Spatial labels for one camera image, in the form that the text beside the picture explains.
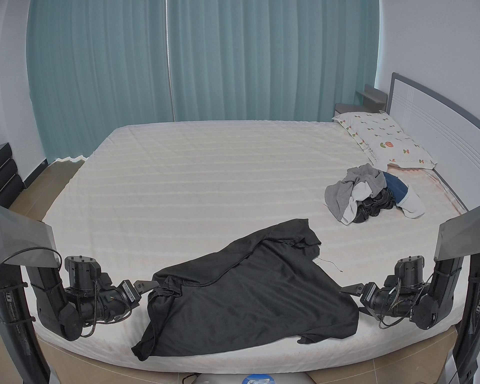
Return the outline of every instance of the brown tile floor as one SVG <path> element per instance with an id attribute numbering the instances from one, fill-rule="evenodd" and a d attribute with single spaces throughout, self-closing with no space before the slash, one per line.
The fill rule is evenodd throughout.
<path id="1" fill-rule="evenodd" d="M 15 200 L 11 210 L 42 220 L 45 213 L 83 162 L 56 162 L 50 165 Z M 379 358 L 344 367 L 309 372 L 317 384 L 414 384 L 436 382 L 456 331 L 421 341 Z M 186 373 L 162 373 L 118 367 L 80 356 L 40 340 L 47 360 L 55 367 L 62 384 L 180 384 Z M 0 382 L 21 384 L 0 339 Z"/>

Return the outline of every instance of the round blue logo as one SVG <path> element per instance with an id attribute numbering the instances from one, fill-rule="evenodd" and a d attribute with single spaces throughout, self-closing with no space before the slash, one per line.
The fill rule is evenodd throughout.
<path id="1" fill-rule="evenodd" d="M 241 384 L 275 384 L 275 380 L 269 375 L 253 374 L 245 377 Z"/>

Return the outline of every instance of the mattress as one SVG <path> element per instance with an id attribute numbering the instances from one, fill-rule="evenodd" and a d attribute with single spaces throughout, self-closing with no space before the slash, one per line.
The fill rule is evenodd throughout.
<path id="1" fill-rule="evenodd" d="M 426 205 L 418 219 L 383 210 L 344 226 L 323 203 L 325 187 L 349 167 L 368 162 L 338 123 L 199 121 L 116 129 L 89 157 L 48 211 L 59 252 L 95 257 L 114 284 L 216 252 L 258 229 L 308 218 L 322 241 L 323 268 L 339 285 L 382 285 L 398 259 L 421 254 L 433 271 L 438 226 L 461 208 L 431 171 L 389 171 L 411 184 Z M 404 320 L 381 330 L 360 314 L 358 331 L 343 339 L 300 345 L 298 337 L 227 353 L 150 357 L 130 351 L 149 323 L 146 298 L 125 322 L 99 325 L 92 337 L 68 342 L 35 323 L 48 342 L 107 363 L 166 372 L 297 372 L 351 364 L 445 331 L 462 316 L 464 261 L 451 313 L 432 329 Z M 66 271 L 61 277 L 68 285 Z M 30 309 L 35 298 L 27 292 Z"/>

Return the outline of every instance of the curtain fold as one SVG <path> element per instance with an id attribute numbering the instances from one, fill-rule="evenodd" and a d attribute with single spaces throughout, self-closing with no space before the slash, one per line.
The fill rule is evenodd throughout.
<path id="1" fill-rule="evenodd" d="M 378 0 L 170 0 L 176 120 L 330 121 L 374 84 Z"/>
<path id="2" fill-rule="evenodd" d="M 173 121 L 162 0 L 32 0 L 30 97 L 49 162 L 115 129 Z"/>

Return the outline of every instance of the white wall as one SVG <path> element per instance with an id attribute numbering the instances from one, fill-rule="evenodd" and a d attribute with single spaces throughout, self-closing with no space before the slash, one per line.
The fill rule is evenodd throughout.
<path id="1" fill-rule="evenodd" d="M 30 0 L 0 0 L 0 144 L 25 180 L 45 159 L 30 100 L 26 30 Z"/>
<path id="2" fill-rule="evenodd" d="M 380 0 L 380 19 L 379 89 L 398 72 L 480 118 L 479 0 Z"/>

